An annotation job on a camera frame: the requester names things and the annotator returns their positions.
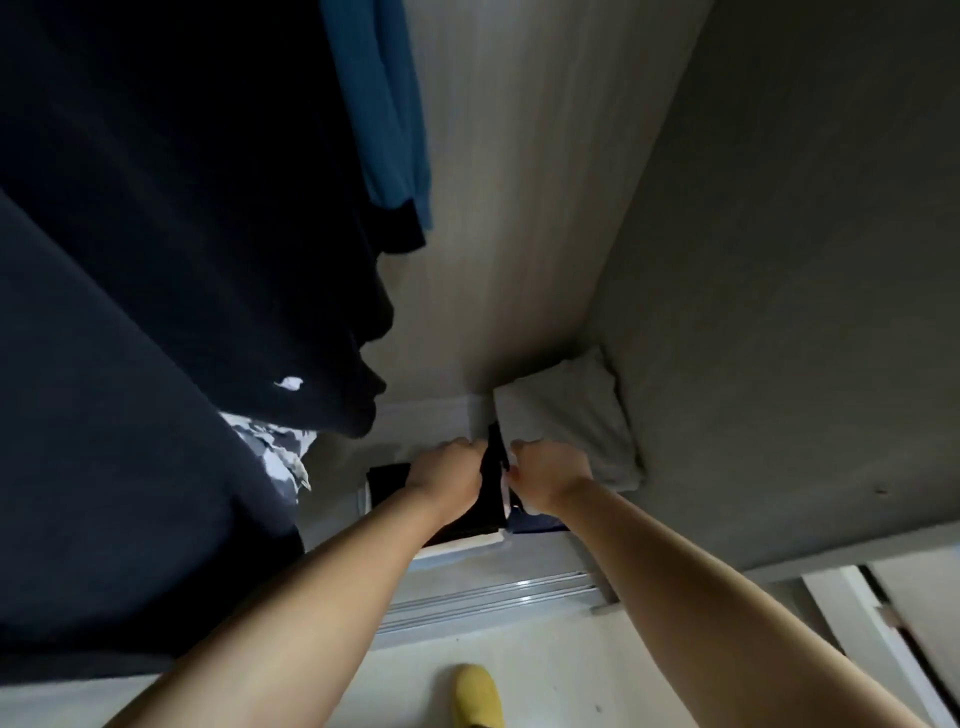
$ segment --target person's left hand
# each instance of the person's left hand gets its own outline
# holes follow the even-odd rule
[[[486,440],[471,442],[458,437],[452,443],[428,450],[414,460],[407,488],[427,496],[437,509],[441,526],[463,516],[480,495],[480,461]]]

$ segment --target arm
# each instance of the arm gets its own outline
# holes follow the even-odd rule
[[[323,725],[417,551],[476,501],[485,449],[461,439],[422,455],[406,488],[309,554],[108,727]]]
[[[584,542],[699,725],[924,726],[758,586],[593,482],[582,452],[512,449],[514,490]]]

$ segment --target yellow sock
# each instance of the yellow sock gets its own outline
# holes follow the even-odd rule
[[[454,728],[505,728],[496,683],[484,667],[462,665],[453,682]]]

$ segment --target forearm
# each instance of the forearm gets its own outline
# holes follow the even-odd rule
[[[422,493],[395,494],[311,553],[110,726],[322,725],[397,583],[440,525]]]
[[[704,728],[922,726],[748,579],[595,484],[558,515]]]

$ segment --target person's left arm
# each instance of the person's left arm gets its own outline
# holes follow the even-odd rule
[[[476,501],[486,447],[461,438],[421,455],[407,487],[306,556],[108,728],[323,725],[417,551]]]

